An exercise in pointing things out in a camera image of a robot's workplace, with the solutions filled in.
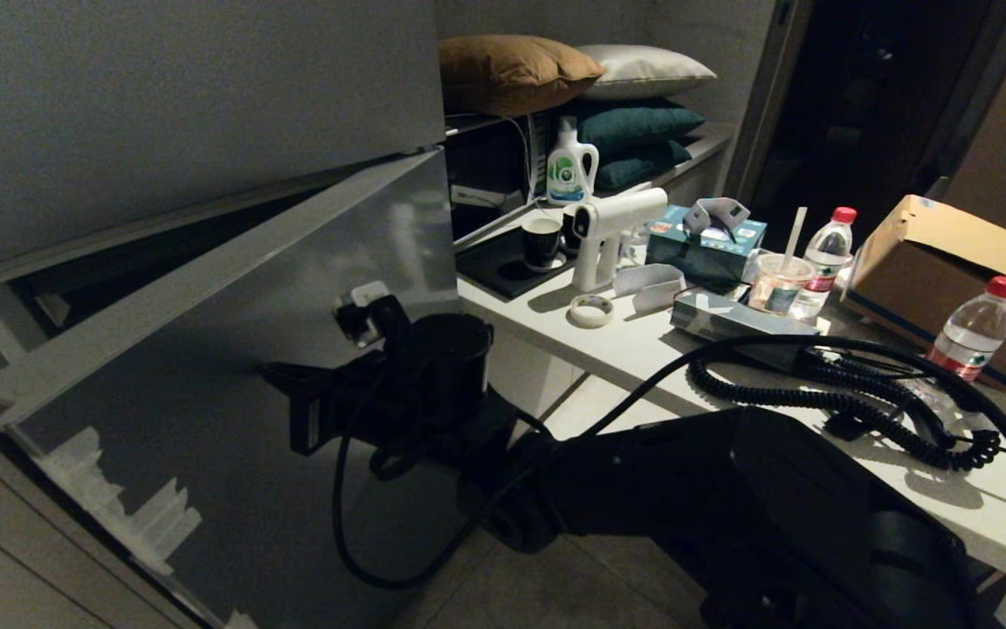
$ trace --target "tissue box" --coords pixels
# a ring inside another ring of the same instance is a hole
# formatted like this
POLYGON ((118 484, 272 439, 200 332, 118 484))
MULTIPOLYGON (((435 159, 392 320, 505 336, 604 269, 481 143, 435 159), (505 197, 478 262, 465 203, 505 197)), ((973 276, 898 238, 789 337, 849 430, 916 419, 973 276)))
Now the tissue box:
POLYGON ((689 283, 739 282, 751 251, 764 240, 767 223, 744 220, 731 231, 731 238, 722 227, 708 227, 702 234, 687 234, 682 227, 687 211, 690 208, 671 204, 662 219, 651 223, 647 264, 681 268, 689 283))

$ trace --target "robotic arm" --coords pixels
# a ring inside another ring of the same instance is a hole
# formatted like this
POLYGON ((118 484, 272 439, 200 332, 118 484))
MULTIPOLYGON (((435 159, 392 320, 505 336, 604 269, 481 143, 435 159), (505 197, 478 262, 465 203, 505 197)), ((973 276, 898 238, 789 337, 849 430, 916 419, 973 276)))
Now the robotic arm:
MULTIPOLYGON (((296 453, 342 438, 334 533, 356 577, 417 586, 476 526, 518 553, 559 533, 631 534, 654 539, 701 583, 713 629, 976 625, 963 542, 796 420, 742 407, 598 434, 614 411, 559 442, 487 385, 490 326, 467 314, 408 323, 400 311, 390 295, 362 308, 378 315, 368 329, 386 337, 383 350, 334 369, 264 369, 290 398, 296 453), (519 421, 536 430, 508 447, 519 421), (414 578, 376 577, 347 552, 339 492, 353 438, 375 446, 370 467, 383 480, 423 461, 460 471, 470 520, 414 578)), ((811 338, 791 339, 802 341, 811 338)))

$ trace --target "plastic water bottle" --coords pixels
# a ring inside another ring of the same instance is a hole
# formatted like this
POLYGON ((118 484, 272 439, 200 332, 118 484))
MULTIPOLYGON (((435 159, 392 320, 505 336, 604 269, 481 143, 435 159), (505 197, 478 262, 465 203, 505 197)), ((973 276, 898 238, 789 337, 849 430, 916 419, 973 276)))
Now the plastic water bottle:
POLYGON ((985 294, 970 299, 946 320, 928 361, 973 381, 1006 338, 1006 276, 991 279, 985 294))
POLYGON ((830 289, 841 268, 851 258, 851 223, 856 220, 856 210, 838 207, 833 210, 833 220, 821 227, 806 247, 806 262, 814 266, 814 279, 806 283, 795 295, 791 317, 813 319, 818 317, 830 299, 830 289))

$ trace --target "pillow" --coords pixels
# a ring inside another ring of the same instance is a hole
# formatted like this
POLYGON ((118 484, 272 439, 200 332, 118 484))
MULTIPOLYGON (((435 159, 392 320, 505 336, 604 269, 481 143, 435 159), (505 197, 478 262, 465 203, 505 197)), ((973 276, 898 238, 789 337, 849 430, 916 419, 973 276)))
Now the pillow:
POLYGON ((666 48, 600 44, 576 49, 604 66, 604 75, 581 96, 585 100, 658 99, 716 78, 701 61, 666 48))
POLYGON ((608 161, 600 161, 596 170, 596 187, 600 190, 626 188, 651 179, 659 172, 666 172, 688 159, 691 159, 690 151, 673 140, 628 149, 611 156, 608 161))
POLYGON ((663 99, 574 103, 567 110, 568 116, 576 116, 576 139, 595 144, 601 155, 679 139, 705 121, 698 113, 663 99))
POLYGON ((558 107, 596 83, 600 63, 542 36, 451 36, 440 41, 448 112, 523 116, 558 107))

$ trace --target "roll of tape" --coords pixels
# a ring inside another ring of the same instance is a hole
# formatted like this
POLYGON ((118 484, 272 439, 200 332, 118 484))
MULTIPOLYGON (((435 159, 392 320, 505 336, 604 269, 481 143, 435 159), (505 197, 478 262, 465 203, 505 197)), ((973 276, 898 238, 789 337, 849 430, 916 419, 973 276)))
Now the roll of tape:
POLYGON ((582 328, 599 328, 612 319, 615 306, 600 295, 578 295, 569 302, 569 319, 582 328))

